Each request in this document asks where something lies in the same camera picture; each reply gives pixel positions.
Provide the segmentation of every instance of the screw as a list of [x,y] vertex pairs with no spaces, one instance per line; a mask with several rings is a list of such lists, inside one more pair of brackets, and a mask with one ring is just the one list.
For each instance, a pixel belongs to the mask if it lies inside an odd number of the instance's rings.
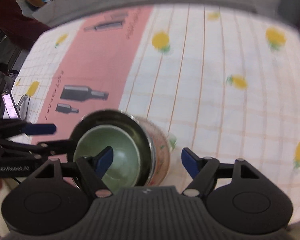
[[187,188],[184,192],[183,195],[187,197],[196,197],[199,196],[200,192],[197,189],[194,188]]
[[99,198],[106,198],[112,195],[111,191],[108,189],[99,189],[96,191],[96,196]]

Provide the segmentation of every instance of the cable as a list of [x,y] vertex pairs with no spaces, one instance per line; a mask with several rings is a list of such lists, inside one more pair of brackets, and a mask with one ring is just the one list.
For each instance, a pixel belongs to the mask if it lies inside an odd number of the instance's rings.
[[18,184],[21,184],[21,182],[19,180],[17,180],[16,178],[12,178],[13,180],[15,180]]

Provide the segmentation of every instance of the laptop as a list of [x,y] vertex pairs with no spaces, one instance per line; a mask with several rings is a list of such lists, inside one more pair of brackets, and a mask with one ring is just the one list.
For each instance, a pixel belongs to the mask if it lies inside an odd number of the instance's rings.
[[9,118],[10,119],[21,119],[19,111],[16,106],[16,103],[14,102],[9,89],[6,89],[2,93],[2,99],[3,99],[4,105],[6,107]]

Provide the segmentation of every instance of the bottle illustration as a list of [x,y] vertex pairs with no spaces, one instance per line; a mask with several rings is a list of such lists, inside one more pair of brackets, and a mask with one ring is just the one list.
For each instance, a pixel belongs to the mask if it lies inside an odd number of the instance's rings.
[[113,29],[121,29],[123,27],[124,20],[120,21],[112,21],[112,22],[102,22],[96,25],[92,25],[84,28],[84,31],[105,31],[105,30],[113,30]]
[[111,14],[111,19],[115,20],[115,19],[124,19],[125,17],[128,17],[128,12],[127,11],[120,11],[120,12],[116,12]]
[[57,104],[56,112],[64,113],[64,114],[70,114],[70,113],[79,113],[79,109],[72,108],[71,105],[68,104]]
[[88,99],[107,100],[108,96],[108,92],[92,90],[90,87],[87,86],[65,85],[63,87],[60,99],[83,102]]

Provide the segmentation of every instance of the laptop screen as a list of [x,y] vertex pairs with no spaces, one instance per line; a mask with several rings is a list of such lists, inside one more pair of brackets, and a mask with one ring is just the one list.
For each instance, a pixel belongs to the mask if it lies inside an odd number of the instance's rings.
[[4,105],[7,109],[7,113],[10,117],[10,119],[18,119],[20,118],[16,104],[14,103],[14,100],[12,98],[12,95],[9,91],[6,91],[2,94],[2,99],[4,102]]

